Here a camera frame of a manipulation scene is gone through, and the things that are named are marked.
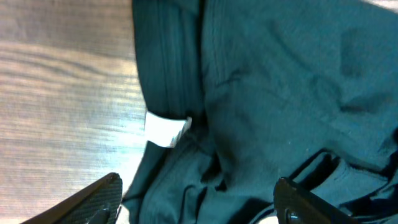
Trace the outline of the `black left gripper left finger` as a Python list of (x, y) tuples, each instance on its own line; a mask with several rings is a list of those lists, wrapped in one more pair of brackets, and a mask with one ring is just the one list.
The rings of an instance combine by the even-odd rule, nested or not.
[(23, 224), (115, 224), (123, 181), (111, 172)]

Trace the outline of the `black t-shirt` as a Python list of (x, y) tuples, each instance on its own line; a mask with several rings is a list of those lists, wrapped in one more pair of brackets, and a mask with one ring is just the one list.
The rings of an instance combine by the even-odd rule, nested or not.
[(363, 223), (397, 222), (397, 14), (364, 1), (135, 0), (147, 144), (131, 223), (258, 223), (281, 177)]

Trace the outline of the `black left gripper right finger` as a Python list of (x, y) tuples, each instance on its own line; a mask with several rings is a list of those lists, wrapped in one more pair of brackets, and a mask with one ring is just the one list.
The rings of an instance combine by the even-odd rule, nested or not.
[(286, 177), (280, 178), (274, 187), (274, 210), (280, 224), (358, 224)]

